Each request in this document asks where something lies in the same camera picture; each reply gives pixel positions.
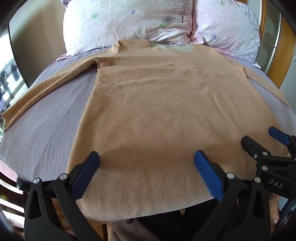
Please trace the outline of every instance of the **button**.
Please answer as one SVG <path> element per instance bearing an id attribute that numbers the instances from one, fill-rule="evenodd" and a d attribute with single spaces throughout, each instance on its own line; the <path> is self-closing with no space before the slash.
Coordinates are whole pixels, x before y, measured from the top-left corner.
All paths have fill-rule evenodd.
<path id="1" fill-rule="evenodd" d="M 126 223 L 127 224 L 131 224 L 132 222 L 133 222 L 133 219 L 132 218 L 126 220 Z"/>

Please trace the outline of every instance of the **pillow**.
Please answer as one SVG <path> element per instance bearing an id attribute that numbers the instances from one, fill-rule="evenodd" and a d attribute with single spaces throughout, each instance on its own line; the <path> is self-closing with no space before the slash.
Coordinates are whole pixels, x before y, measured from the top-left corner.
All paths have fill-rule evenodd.
<path id="1" fill-rule="evenodd" d="M 61 3 L 62 3 L 65 7 L 67 7 L 68 3 L 69 3 L 71 0 L 60 0 L 60 1 L 61 1 Z"/>
<path id="2" fill-rule="evenodd" d="M 194 0 L 192 42 L 254 64 L 259 26 L 252 10 L 234 0 Z"/>
<path id="3" fill-rule="evenodd" d="M 123 39 L 187 45 L 192 8 L 192 0 L 71 0 L 63 24 L 67 55 Z"/>

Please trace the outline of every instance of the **tan sweater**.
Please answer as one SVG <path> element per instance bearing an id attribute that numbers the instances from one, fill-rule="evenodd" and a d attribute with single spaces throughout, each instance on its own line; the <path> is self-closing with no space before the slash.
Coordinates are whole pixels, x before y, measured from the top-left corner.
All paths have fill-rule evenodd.
<path id="1" fill-rule="evenodd" d="M 278 124 L 247 76 L 288 105 L 253 71 L 214 49 L 151 48 L 118 41 L 35 85 L 2 114 L 9 128 L 40 98 L 96 64 L 98 74 L 81 117 L 67 172 L 95 150 L 101 165 L 83 198 L 83 214 L 115 221 L 185 208 L 211 198 L 193 164 L 202 149 L 239 178 L 252 179 L 255 161 L 245 135 L 273 155 L 285 148 L 268 134 Z"/>

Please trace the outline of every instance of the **hand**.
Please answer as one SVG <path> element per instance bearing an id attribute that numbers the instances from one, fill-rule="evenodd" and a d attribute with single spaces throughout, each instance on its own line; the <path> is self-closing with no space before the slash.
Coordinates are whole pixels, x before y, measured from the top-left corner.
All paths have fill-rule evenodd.
<path id="1" fill-rule="evenodd" d="M 269 213 L 270 213 L 270 225 L 271 225 L 271 233 L 274 232 L 274 226 L 279 221 L 279 198 L 280 196 L 275 194 L 269 200 Z"/>

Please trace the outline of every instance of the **beige headboard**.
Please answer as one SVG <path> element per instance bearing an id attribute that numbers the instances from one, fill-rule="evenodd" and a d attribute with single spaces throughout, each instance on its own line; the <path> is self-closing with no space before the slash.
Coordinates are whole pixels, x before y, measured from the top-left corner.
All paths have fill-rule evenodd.
<path id="1" fill-rule="evenodd" d="M 12 48 L 23 78 L 31 85 L 66 52 L 65 7 L 60 0 L 28 0 L 9 23 Z"/>

